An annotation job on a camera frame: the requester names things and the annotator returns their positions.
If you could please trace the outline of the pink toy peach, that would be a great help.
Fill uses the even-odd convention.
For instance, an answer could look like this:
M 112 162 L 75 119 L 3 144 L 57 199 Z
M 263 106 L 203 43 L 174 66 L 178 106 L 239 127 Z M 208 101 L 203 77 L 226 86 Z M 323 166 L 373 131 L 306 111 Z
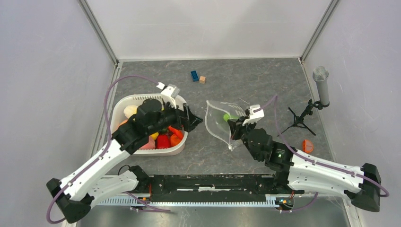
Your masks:
M 149 136 L 148 142 L 140 147 L 140 150 L 150 150 L 150 149 L 155 149 L 156 148 L 156 143 L 155 140 L 153 139 L 152 136 Z

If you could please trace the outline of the clear polka dot zip bag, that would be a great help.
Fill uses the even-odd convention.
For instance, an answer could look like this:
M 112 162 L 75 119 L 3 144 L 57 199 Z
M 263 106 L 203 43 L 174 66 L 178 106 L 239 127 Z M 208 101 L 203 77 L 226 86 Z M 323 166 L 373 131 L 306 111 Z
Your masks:
M 205 125 L 207 131 L 215 138 L 225 142 L 230 151 L 233 151 L 239 142 L 230 139 L 230 128 L 228 122 L 223 120 L 223 114 L 243 117 L 245 110 L 235 103 L 207 100 L 207 110 L 205 115 Z

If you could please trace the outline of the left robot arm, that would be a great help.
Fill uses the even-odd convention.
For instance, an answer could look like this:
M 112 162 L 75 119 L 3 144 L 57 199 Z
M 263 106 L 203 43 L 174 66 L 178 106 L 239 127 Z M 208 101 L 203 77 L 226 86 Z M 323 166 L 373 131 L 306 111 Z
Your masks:
M 202 122 L 203 119 L 194 115 L 186 103 L 174 106 L 170 102 L 146 99 L 136 114 L 114 133 L 109 133 L 106 145 L 85 164 L 61 180 L 48 181 L 46 186 L 53 197 L 46 214 L 48 222 L 54 223 L 50 218 L 54 204 L 64 215 L 64 220 L 75 223 L 101 200 L 125 191 L 144 192 L 148 188 L 148 179 L 131 170 L 123 174 L 122 179 L 111 179 L 109 184 L 97 186 L 96 183 L 115 165 L 146 145 L 152 134 L 169 126 L 191 132 Z

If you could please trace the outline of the green toy vegetable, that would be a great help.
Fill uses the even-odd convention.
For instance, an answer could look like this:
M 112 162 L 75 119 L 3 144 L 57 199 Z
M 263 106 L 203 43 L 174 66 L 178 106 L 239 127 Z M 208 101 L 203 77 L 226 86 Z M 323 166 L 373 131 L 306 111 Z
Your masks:
M 223 120 L 225 121 L 225 122 L 228 122 L 228 120 L 233 120 L 233 121 L 237 121 L 239 119 L 239 117 L 238 116 L 231 116 L 231 115 L 229 115 L 228 113 L 224 113 L 223 114 Z

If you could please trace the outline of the yellow toy lemon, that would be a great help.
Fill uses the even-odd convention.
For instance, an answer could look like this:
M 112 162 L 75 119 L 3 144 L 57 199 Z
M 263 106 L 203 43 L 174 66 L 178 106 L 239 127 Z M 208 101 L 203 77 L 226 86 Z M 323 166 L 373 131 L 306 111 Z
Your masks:
M 159 133 L 158 133 L 158 132 L 155 132 L 155 133 L 151 134 L 150 136 L 151 136 L 151 138 L 152 138 L 153 140 L 156 140 L 157 137 L 159 136 Z

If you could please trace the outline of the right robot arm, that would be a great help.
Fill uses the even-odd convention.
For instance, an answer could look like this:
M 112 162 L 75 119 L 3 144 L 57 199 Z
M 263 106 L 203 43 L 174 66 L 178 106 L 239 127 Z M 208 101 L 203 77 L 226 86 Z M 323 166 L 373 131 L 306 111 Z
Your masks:
M 273 187 L 277 192 L 291 189 L 331 194 L 349 199 L 362 210 L 379 212 L 381 177 L 375 165 L 346 166 L 313 157 L 274 141 L 263 128 L 243 121 L 243 117 L 228 120 L 231 139 L 241 140 L 254 160 L 275 171 Z

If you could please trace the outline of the white plastic basket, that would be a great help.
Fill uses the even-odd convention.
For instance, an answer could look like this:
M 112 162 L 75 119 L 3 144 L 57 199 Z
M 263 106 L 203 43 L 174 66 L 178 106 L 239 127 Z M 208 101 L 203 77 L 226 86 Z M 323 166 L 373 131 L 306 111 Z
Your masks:
M 128 105 L 137 105 L 137 114 L 127 119 L 123 110 Z M 187 105 L 181 97 L 176 97 L 176 107 L 183 109 Z M 180 153 L 185 146 L 188 132 L 182 141 L 175 147 L 166 149 L 140 150 L 148 142 L 151 134 L 174 127 L 177 122 L 175 110 L 163 102 L 161 94 L 141 94 L 126 96 L 114 107 L 111 118 L 111 145 L 110 151 L 120 150 L 136 156 L 172 156 Z

